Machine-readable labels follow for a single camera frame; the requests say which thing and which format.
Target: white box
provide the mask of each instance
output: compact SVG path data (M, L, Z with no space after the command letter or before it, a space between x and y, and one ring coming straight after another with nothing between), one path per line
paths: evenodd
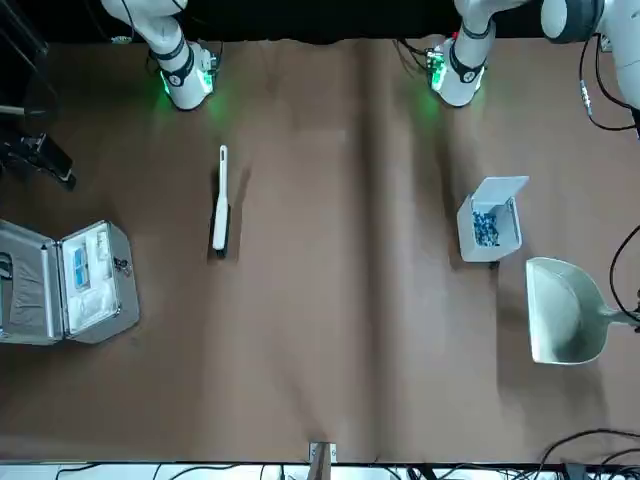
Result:
M528 181L529 177L487 177L465 199L458 210L460 254L465 262L495 262L522 246L515 196ZM476 234L482 236L482 232L476 231L474 212L480 216L488 214L487 218L494 220L490 222L494 234L490 237L497 240L495 243L478 241Z
M105 221L54 241L0 220L0 299L0 342L106 340L140 317L129 241Z

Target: white dustpan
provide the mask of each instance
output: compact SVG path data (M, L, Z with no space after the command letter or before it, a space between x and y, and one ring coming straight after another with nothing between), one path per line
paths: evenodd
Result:
M538 363L579 365L598 358L611 323L640 326L610 308L582 269L552 258L527 261L531 355Z

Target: brush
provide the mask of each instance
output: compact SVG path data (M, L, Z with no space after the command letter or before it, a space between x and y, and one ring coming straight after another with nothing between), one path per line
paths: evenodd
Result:
M218 176L220 189L218 191L218 201L216 202L216 218L213 227L213 249L219 258L227 256L227 246L229 244L229 224L231 220L231 207L227 197L227 163L228 149L226 145L220 146L220 168Z

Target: case lid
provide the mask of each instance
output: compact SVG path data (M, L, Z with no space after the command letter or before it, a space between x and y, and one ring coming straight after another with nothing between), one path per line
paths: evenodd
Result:
M529 181L529 177L487 177L471 196L474 202L504 205Z
M56 242L0 220L0 253L9 257L12 270L12 278L3 280L2 332L25 339L61 339L63 314Z

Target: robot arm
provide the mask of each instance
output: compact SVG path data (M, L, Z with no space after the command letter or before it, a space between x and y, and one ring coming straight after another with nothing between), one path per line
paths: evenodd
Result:
M640 4L636 0L545 0L542 29L553 43L609 38L620 91L640 109Z
M180 110L196 108L213 91L218 59L195 42L187 42L171 15L172 0L101 0L105 10L131 25L149 44L162 71L165 89ZM176 0L183 9L187 0Z
M461 107L471 101L495 39L491 17L527 1L455 0L462 27L457 38L436 47L434 54L441 58L442 66L431 77L433 90L445 102ZM611 42L620 91L626 103L640 110L638 0L544 0L541 22L545 36L553 43L584 42L595 32L606 35Z
M491 17L502 10L518 7L528 0L455 0L462 17L456 38L447 39L435 49L443 66L432 80L432 88L449 105L462 107L469 103L484 72L487 55L496 37Z

